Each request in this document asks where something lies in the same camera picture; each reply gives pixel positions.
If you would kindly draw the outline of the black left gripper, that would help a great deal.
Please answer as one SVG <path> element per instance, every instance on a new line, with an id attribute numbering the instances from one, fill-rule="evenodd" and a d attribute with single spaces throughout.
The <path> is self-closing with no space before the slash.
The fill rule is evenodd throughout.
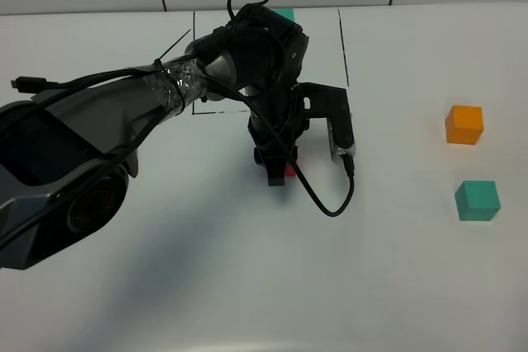
<path id="1" fill-rule="evenodd" d="M 304 105 L 300 94 L 300 84 L 294 82 L 289 87 L 270 94 L 252 104 L 261 114 L 253 110 L 248 121 L 248 130 L 255 143 L 253 152 L 255 163 L 266 170 L 269 186 L 285 184 L 286 168 L 291 165 L 287 156 L 278 148 L 276 141 L 264 125 L 263 120 L 274 128 L 282 142 L 293 150 L 295 141 L 309 128 L 309 121 L 303 117 Z"/>

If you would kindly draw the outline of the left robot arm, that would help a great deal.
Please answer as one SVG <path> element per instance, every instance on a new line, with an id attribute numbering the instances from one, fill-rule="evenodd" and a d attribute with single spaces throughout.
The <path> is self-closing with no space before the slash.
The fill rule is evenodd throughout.
<path id="1" fill-rule="evenodd" d="M 245 103 L 257 163 L 283 181 L 307 124 L 297 84 L 307 46 L 300 25 L 248 4 L 170 61 L 63 84 L 15 80 L 32 98 L 1 110 L 2 267 L 28 269 L 107 225 L 139 146 L 198 100 Z"/>

